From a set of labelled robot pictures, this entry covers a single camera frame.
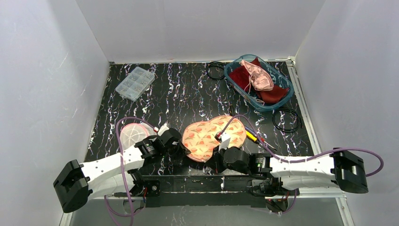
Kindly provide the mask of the floral mesh laundry bag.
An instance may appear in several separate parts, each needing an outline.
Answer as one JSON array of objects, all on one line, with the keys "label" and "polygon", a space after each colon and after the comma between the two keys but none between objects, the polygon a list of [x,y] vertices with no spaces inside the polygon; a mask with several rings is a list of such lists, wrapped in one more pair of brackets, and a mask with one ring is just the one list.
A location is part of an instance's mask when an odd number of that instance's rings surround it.
[{"label": "floral mesh laundry bag", "polygon": [[[196,162],[207,162],[220,142],[215,138],[232,117],[221,115],[208,121],[195,122],[183,132],[182,144],[190,152],[187,157]],[[228,147],[241,147],[247,138],[243,123],[234,119],[225,130],[231,136]]]}]

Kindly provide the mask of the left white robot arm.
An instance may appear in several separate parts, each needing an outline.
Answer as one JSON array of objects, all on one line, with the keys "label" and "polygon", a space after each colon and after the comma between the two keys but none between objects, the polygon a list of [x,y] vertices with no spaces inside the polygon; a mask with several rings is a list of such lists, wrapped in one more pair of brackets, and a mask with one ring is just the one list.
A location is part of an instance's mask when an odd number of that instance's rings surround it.
[{"label": "left white robot arm", "polygon": [[159,195],[159,182],[146,181],[139,170],[158,157],[180,159],[186,155],[181,133],[168,124],[152,129],[143,123],[131,123],[122,128],[118,138],[121,153],[97,161],[66,163],[53,183],[64,213],[80,209],[91,199],[115,193]]}]

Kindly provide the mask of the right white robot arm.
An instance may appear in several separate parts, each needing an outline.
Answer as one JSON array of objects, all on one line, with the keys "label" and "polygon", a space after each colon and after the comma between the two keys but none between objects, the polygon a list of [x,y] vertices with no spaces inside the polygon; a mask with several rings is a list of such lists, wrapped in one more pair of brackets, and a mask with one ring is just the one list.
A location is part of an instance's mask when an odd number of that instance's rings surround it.
[{"label": "right white robot arm", "polygon": [[233,170],[248,175],[248,191],[255,196],[297,194],[302,187],[337,187],[353,194],[368,193],[363,159],[335,149],[319,157],[289,157],[246,153],[229,140],[212,148],[206,165],[216,173]]}]

